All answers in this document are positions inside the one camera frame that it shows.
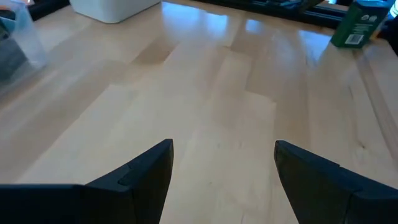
wooden table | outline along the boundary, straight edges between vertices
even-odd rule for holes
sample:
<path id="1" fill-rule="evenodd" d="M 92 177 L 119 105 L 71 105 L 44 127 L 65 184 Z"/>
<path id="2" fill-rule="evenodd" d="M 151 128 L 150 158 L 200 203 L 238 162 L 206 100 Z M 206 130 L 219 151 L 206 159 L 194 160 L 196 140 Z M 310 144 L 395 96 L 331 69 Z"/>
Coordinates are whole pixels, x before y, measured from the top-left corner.
<path id="1" fill-rule="evenodd" d="M 107 25 L 36 23 L 50 63 L 0 101 L 0 182 L 85 184 L 175 141 L 162 223 L 296 223 L 276 139 L 398 187 L 398 59 L 384 40 L 194 1 Z"/>

wooden tabletop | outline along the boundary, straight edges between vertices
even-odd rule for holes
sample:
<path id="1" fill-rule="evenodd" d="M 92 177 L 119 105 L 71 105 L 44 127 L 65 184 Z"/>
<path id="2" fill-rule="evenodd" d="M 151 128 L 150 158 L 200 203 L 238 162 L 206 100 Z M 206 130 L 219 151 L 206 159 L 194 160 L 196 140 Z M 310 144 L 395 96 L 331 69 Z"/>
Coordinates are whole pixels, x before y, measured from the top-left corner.
<path id="1" fill-rule="evenodd" d="M 384 40 L 203 4 L 120 24 L 66 7 L 36 23 L 50 62 L 0 101 L 0 182 L 85 184 L 165 138 L 162 223 L 297 223 L 276 139 L 398 188 L 398 59 Z"/>

white plastic bin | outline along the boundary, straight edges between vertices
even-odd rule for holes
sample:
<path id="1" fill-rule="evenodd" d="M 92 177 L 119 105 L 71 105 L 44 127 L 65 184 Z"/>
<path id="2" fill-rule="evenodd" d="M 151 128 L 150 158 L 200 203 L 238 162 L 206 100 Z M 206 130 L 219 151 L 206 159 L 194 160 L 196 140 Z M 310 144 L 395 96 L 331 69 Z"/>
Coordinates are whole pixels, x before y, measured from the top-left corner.
<path id="1" fill-rule="evenodd" d="M 0 93 L 14 83 L 40 70 L 46 63 L 26 5 L 18 0 L 0 0 Z"/>
<path id="2" fill-rule="evenodd" d="M 70 0 L 73 10 L 105 23 L 118 23 L 161 0 Z"/>

barcode label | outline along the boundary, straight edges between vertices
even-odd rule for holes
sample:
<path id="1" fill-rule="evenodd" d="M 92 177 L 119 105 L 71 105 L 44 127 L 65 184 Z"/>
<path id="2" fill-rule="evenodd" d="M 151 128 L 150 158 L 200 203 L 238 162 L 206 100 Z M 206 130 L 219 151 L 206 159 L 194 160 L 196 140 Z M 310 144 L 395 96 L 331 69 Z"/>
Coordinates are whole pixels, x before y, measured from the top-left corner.
<path id="1" fill-rule="evenodd" d="M 363 39 L 361 34 L 351 34 L 346 40 L 346 44 L 359 44 Z"/>

black object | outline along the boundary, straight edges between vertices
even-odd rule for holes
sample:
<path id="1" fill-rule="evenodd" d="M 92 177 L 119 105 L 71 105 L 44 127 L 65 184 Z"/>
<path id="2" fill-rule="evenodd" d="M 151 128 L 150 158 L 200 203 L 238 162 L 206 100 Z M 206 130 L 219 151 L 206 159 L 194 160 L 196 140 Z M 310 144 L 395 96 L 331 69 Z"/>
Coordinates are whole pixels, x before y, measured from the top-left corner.
<path id="1" fill-rule="evenodd" d="M 39 0 L 34 5 L 29 6 L 29 12 L 33 21 L 51 14 L 69 5 L 69 0 Z"/>
<path id="2" fill-rule="evenodd" d="M 0 82 L 8 81 L 27 62 L 27 58 L 17 42 L 0 27 Z"/>
<path id="3" fill-rule="evenodd" d="M 390 21 L 386 31 L 386 39 L 398 55 L 398 16 L 393 21 Z"/>
<path id="4" fill-rule="evenodd" d="M 300 224 L 398 223 L 398 190 L 285 141 L 274 157 Z"/>
<path id="5" fill-rule="evenodd" d="M 0 17 L 15 20 L 15 13 L 10 10 L 0 9 Z M 4 24 L 2 24 L 1 20 L 0 20 L 0 26 L 5 28 L 5 26 L 4 26 Z"/>
<path id="6" fill-rule="evenodd" d="M 292 7 L 289 0 L 194 0 L 219 6 L 232 7 L 235 9 L 245 10 L 275 16 L 293 21 L 304 22 L 316 26 L 337 29 L 340 22 L 346 15 L 346 11 L 332 9 L 323 6 L 313 6 L 317 0 L 297 0 L 296 5 L 307 6 Z M 393 5 L 395 0 L 386 0 Z M 340 0 L 340 4 L 349 5 L 352 0 Z M 379 33 L 380 38 L 386 38 L 386 32 L 389 28 L 387 22 Z"/>
<path id="7" fill-rule="evenodd" d="M 0 185 L 3 223 L 159 223 L 173 166 L 166 139 L 86 185 Z"/>

